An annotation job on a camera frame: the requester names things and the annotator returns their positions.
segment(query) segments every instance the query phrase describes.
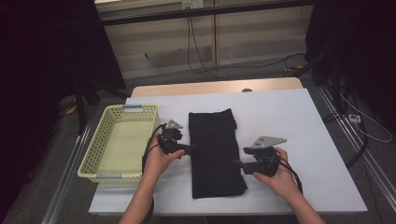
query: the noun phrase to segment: white table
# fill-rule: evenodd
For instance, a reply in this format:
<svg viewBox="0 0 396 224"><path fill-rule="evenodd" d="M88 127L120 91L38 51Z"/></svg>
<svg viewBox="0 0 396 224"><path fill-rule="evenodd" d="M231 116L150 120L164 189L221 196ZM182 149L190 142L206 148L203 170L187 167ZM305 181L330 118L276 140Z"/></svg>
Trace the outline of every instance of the white table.
<svg viewBox="0 0 396 224"><path fill-rule="evenodd" d="M321 214L367 211L312 99L305 89L283 91L210 93L134 97L127 104L154 103L162 122L174 119L184 125L182 144L190 142L189 112L219 112L231 108L238 125L236 139L242 161L254 161L243 152L259 135L284 137L279 145L289 153L305 198ZM290 207L251 175L243 175L248 189L238 197L197 199L191 197L191 160L174 161L154 192L157 216L283 215ZM136 185L99 184L90 213L121 215Z"/></svg>

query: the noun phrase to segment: folded black fabric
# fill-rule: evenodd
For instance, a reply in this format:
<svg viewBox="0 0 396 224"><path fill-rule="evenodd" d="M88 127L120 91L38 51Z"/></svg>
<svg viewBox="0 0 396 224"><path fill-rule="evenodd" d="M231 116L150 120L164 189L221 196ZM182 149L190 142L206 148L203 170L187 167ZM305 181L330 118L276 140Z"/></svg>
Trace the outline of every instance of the folded black fabric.
<svg viewBox="0 0 396 224"><path fill-rule="evenodd" d="M248 188L241 176L236 122L231 109L190 113L192 198L241 195Z"/></svg>

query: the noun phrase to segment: wall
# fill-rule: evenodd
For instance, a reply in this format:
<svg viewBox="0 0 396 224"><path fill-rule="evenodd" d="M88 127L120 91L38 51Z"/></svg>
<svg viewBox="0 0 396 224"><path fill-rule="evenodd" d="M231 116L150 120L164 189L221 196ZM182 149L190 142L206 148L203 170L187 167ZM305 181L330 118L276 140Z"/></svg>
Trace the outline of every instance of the wall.
<svg viewBox="0 0 396 224"><path fill-rule="evenodd" d="M205 7L263 1L204 1ZM180 1L97 3L104 18L180 10ZM205 66L283 58L305 52L304 37L312 7L291 7L192 18ZM106 32L125 79L201 68L188 19L107 26Z"/></svg>

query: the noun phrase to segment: light green basket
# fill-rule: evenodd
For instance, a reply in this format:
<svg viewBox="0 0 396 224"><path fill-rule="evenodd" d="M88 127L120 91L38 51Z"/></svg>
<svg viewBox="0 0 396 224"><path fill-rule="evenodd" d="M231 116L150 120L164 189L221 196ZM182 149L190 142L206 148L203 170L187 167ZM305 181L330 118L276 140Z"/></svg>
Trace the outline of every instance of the light green basket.
<svg viewBox="0 0 396 224"><path fill-rule="evenodd" d="M160 124L156 105L111 105L105 109L79 166L93 183L138 182L147 142Z"/></svg>

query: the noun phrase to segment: forearm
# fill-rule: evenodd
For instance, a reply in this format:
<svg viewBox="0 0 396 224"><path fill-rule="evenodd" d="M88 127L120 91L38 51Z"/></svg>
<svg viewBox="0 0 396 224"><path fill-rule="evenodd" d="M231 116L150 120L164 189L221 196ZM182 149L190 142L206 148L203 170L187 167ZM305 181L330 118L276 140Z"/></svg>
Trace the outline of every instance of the forearm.
<svg viewBox="0 0 396 224"><path fill-rule="evenodd" d="M298 194L286 200L294 211L300 224L320 224L325 223L315 209L309 204L303 195Z"/></svg>
<svg viewBox="0 0 396 224"><path fill-rule="evenodd" d="M120 220L120 224L142 223L151 207L152 196L157 180L158 177L143 175L134 193L134 197Z"/></svg>

